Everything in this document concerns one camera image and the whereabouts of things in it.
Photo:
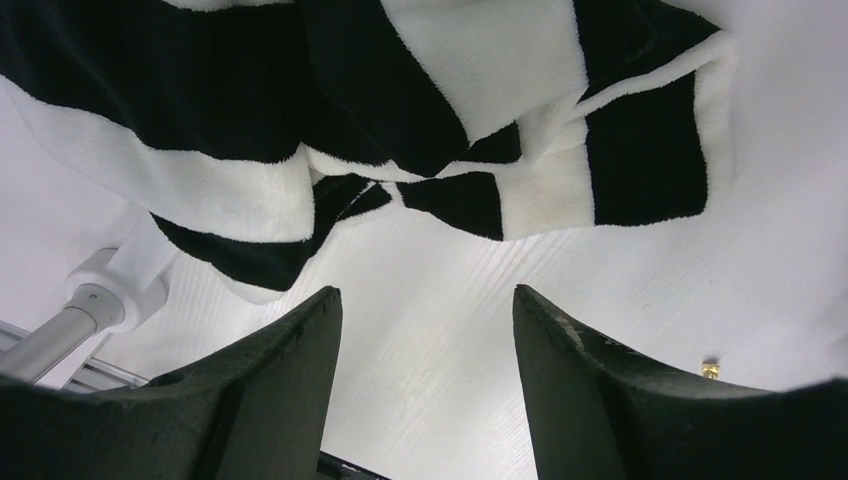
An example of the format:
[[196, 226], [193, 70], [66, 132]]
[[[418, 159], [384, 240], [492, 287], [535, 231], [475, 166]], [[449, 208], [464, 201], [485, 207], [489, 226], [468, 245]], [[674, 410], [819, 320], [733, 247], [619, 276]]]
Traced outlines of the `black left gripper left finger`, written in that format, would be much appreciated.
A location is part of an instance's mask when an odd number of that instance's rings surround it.
[[5, 479], [312, 479], [342, 330], [324, 287], [282, 318], [138, 388], [1, 381]]

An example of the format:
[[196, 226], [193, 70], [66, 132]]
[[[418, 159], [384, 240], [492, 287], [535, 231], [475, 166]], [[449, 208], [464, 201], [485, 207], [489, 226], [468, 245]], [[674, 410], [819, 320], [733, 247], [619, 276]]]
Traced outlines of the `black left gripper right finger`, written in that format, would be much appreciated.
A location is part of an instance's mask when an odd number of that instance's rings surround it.
[[843, 479], [847, 382], [773, 392], [645, 356], [516, 287], [513, 334], [542, 479]]

